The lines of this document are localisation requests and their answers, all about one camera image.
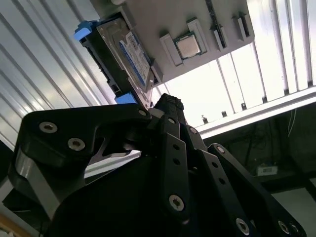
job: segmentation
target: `processor chip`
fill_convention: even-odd
[[[185,36],[176,42],[182,59],[191,58],[201,53],[195,35]]]

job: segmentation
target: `bolt head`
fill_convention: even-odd
[[[224,149],[221,147],[217,147],[217,149],[221,152],[221,153],[225,153]]]
[[[170,195],[169,203],[171,207],[176,211],[182,211],[184,209],[184,203],[182,199],[177,195]]]
[[[146,112],[145,112],[145,111],[139,110],[138,112],[139,112],[142,116],[146,116]]]
[[[196,131],[195,128],[193,128],[193,127],[190,127],[190,131],[191,131],[191,133],[194,133],[194,134],[198,133],[198,131]]]
[[[81,140],[79,138],[71,138],[68,140],[68,147],[71,150],[78,152],[78,151],[81,151],[84,149],[85,143],[83,142],[83,140]]]

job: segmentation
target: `cable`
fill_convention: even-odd
[[[287,134],[290,131],[290,125],[291,125],[291,122],[292,122],[292,116],[293,116],[293,110],[291,110],[291,117],[290,117],[290,121],[288,122],[288,126],[287,126]]]
[[[293,118],[293,123],[292,123],[292,126],[291,126],[291,129],[290,129],[290,131],[288,132],[288,135],[287,135],[287,137],[290,137],[290,134],[291,134],[292,128],[293,128],[293,126],[294,126],[295,118],[296,118],[296,109],[294,110],[294,118]]]

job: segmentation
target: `corrugated metal wall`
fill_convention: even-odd
[[[14,148],[22,117],[37,110],[113,104],[114,95],[87,50],[74,40],[89,0],[2,0],[0,139]]]

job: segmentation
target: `black cable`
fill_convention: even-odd
[[[253,142],[253,138],[254,138],[254,134],[256,132],[256,129],[257,129],[257,123],[255,123],[253,125],[253,129],[252,129],[252,132],[251,132],[251,137],[250,137],[250,141],[249,141],[249,145],[248,145],[248,149],[247,149],[247,153],[246,153],[246,158],[245,158],[245,167],[248,166],[250,151],[251,151],[251,148],[252,148],[252,142]]]

